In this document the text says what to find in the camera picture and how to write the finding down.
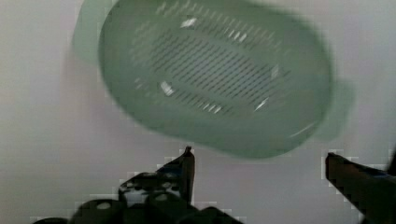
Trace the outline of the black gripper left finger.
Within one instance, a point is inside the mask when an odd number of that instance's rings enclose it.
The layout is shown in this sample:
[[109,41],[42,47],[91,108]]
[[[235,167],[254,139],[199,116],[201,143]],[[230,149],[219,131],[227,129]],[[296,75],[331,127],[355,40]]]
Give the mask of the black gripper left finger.
[[155,172],[143,172],[123,182],[118,189],[119,200],[127,205],[143,203],[150,193],[170,192],[190,203],[192,198],[195,157],[192,147]]

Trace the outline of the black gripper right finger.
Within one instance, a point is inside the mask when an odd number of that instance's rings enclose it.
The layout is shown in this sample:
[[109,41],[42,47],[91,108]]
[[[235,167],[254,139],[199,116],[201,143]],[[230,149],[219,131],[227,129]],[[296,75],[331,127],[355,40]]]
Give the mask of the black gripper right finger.
[[329,153],[327,180],[367,220],[365,224],[395,224],[395,176]]

